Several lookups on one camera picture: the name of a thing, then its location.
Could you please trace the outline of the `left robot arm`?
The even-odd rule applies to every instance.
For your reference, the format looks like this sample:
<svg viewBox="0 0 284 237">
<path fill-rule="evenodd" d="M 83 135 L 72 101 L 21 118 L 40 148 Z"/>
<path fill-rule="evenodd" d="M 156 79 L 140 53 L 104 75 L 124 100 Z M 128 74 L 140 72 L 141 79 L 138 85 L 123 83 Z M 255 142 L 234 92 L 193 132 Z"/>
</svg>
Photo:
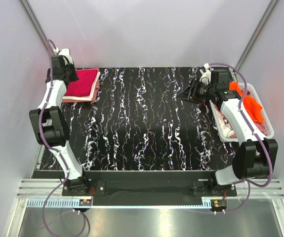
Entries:
<svg viewBox="0 0 284 237">
<path fill-rule="evenodd" d="M 69 83 L 78 79 L 70 56 L 51 57 L 46 77 L 46 92 L 37 109 L 29 111 L 30 122 L 37 142 L 44 145 L 57 159 L 64 172 L 63 195 L 84 196 L 90 183 L 82 165 L 70 146 L 70 129 L 61 111 L 61 103 Z"/>
</svg>

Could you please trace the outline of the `crimson red t-shirt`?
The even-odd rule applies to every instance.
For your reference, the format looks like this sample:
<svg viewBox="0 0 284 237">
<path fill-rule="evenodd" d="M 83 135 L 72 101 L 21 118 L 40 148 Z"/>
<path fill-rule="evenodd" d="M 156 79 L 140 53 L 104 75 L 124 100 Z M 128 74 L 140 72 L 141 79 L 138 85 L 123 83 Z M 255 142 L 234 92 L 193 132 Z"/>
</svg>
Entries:
<svg viewBox="0 0 284 237">
<path fill-rule="evenodd" d="M 79 69 L 76 70 L 77 81 L 70 82 L 65 93 L 65 97 L 92 97 L 96 84 L 99 80 L 100 70 Z"/>
</svg>

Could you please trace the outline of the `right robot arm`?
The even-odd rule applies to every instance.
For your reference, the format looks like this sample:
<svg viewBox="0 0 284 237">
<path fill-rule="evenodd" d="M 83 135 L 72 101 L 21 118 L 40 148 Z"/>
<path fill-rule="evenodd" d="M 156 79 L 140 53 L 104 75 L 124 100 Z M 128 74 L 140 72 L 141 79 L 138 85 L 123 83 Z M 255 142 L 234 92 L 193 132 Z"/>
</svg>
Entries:
<svg viewBox="0 0 284 237">
<path fill-rule="evenodd" d="M 240 145 L 230 166 L 212 172 L 204 192 L 221 196 L 235 184 L 249 182 L 253 178 L 267 177 L 264 184 L 253 182 L 257 187 L 270 184 L 278 143 L 259 130 L 245 109 L 244 95 L 230 87 L 225 73 L 210 68 L 202 70 L 201 76 L 194 77 L 178 99 L 194 104 L 213 102 L 228 120 Z"/>
</svg>

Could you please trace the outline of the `orange t-shirt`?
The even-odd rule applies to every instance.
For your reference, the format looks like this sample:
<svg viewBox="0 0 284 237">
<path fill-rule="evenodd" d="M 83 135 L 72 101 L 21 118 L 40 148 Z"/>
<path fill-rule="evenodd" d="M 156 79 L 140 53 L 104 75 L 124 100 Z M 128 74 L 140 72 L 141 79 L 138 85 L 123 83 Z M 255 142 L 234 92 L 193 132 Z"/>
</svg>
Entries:
<svg viewBox="0 0 284 237">
<path fill-rule="evenodd" d="M 239 88 L 238 82 L 229 83 L 229 89 L 236 90 L 241 97 L 243 96 L 243 91 Z M 246 95 L 243 99 L 243 105 L 253 122 L 262 123 L 265 121 L 261 114 L 263 107 L 254 98 Z"/>
</svg>

